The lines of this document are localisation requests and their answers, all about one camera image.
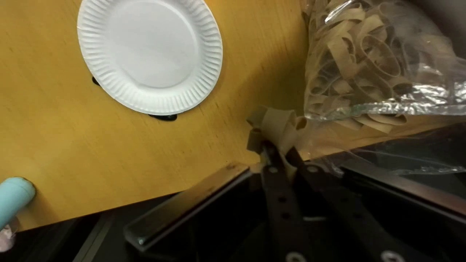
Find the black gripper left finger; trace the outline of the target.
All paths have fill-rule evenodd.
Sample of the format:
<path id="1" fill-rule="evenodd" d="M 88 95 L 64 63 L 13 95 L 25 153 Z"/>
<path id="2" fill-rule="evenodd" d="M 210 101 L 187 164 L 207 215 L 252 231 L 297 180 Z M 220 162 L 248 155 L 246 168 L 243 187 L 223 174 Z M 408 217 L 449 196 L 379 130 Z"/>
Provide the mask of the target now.
<path id="1" fill-rule="evenodd" d="M 278 148 L 259 130 L 249 133 L 248 149 L 261 158 L 261 185 L 265 196 L 275 262 L 312 262 L 313 251 Z"/>

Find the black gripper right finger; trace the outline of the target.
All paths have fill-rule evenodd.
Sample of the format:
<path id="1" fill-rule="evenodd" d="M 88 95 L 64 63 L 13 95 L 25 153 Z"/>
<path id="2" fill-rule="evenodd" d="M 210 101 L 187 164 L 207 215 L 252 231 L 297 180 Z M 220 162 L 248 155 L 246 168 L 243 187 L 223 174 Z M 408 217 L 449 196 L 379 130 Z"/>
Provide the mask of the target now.
<path id="1" fill-rule="evenodd" d="M 287 159 L 297 168 L 297 178 L 308 187 L 310 197 L 329 217 L 332 236 L 345 251 L 361 258 L 361 262 L 428 262 L 420 251 L 391 236 L 364 207 L 361 199 L 337 177 L 325 174 L 321 168 L 312 172 L 296 149 Z"/>

